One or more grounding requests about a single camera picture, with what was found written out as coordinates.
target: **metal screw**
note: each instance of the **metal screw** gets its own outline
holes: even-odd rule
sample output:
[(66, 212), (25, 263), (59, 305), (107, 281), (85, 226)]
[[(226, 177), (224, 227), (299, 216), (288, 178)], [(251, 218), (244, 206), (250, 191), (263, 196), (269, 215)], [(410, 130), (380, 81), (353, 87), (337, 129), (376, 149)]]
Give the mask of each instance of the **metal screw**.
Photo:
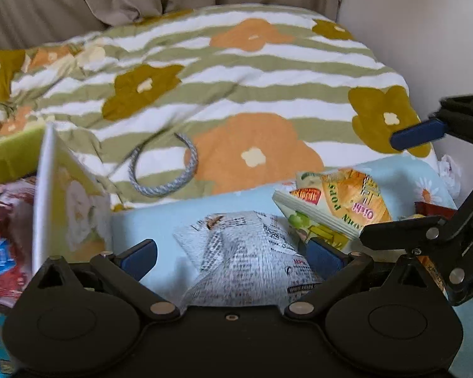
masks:
[(176, 309), (175, 305), (169, 301), (158, 301), (151, 305), (151, 311), (157, 315), (166, 315), (174, 312)]
[(298, 315), (310, 314), (315, 307), (306, 301), (297, 301), (289, 306), (289, 311)]
[(464, 270), (460, 269), (459, 267), (456, 267), (455, 269), (452, 270), (448, 279), (450, 280), (452, 284), (460, 284), (463, 282), (464, 276), (465, 276)]
[(428, 240), (434, 240), (438, 237), (439, 234), (440, 234), (440, 231), (438, 230), (437, 227), (431, 227), (426, 232), (426, 237)]

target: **yellow snack package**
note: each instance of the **yellow snack package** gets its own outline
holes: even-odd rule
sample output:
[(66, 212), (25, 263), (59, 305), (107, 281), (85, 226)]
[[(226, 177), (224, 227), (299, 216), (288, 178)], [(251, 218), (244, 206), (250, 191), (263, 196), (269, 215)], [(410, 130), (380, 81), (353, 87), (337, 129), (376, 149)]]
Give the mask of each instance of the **yellow snack package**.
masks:
[(358, 240), (364, 226), (391, 220), (378, 185), (352, 168), (300, 172), (296, 190), (277, 190), (273, 200), (305, 243), (321, 237), (339, 250)]
[(435, 265), (433, 264), (431, 259), (429, 259), (429, 256), (418, 256), (417, 259), (428, 271), (429, 275), (433, 278), (434, 282), (439, 287), (439, 289), (443, 292), (443, 294), (446, 294), (447, 292), (445, 291), (443, 280), (441, 279), (441, 276), (438, 270), (436, 269)]

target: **red package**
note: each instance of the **red package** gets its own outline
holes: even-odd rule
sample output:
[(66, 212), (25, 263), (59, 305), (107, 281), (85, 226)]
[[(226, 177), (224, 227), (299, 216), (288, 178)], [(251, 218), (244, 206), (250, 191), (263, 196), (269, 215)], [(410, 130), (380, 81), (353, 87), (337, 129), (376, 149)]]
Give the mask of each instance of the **red package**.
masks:
[(34, 184), (0, 185), (0, 304), (13, 306), (32, 277)]
[(444, 208), (443, 206), (437, 206), (435, 204), (425, 202), (415, 202), (415, 213), (424, 216), (441, 215), (446, 219), (451, 219), (457, 210)]

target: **chip bag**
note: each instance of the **chip bag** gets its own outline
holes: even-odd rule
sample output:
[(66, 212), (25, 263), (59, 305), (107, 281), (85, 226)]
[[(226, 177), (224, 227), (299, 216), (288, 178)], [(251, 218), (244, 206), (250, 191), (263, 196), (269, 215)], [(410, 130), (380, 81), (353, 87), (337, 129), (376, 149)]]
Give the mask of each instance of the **chip bag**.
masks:
[(32, 277), (35, 178), (0, 185), (0, 304), (12, 307)]
[(289, 193), (277, 190), (273, 200), (305, 243), (320, 237), (344, 250), (364, 226), (391, 220), (378, 185), (352, 168), (300, 172), (296, 187)]

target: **striped comforter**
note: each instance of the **striped comforter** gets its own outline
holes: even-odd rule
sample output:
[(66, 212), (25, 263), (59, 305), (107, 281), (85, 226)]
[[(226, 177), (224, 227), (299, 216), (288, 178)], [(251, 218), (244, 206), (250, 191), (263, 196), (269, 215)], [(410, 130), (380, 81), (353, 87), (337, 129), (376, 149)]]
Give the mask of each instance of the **striped comforter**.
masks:
[[(342, 26), (299, 8), (217, 6), (26, 51), (0, 102), (0, 136), (52, 121), (116, 209), (234, 192), (296, 171), (396, 153), (393, 131), (418, 121), (401, 75)], [(199, 153), (193, 180), (166, 198), (131, 185), (177, 177)], [(412, 154), (433, 166), (432, 148)]]

